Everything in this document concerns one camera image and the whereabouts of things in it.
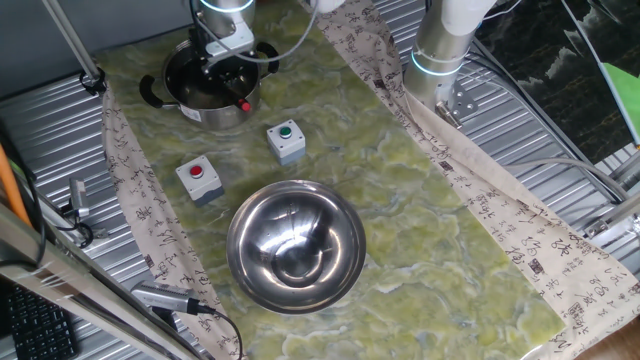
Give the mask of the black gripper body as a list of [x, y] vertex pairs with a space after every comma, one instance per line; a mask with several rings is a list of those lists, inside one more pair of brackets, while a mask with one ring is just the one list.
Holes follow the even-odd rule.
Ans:
[[230, 35], [222, 38], [211, 35], [208, 27], [199, 27], [195, 29], [192, 40], [205, 75], [209, 75], [218, 62], [253, 48], [253, 33], [248, 27], [236, 27]]

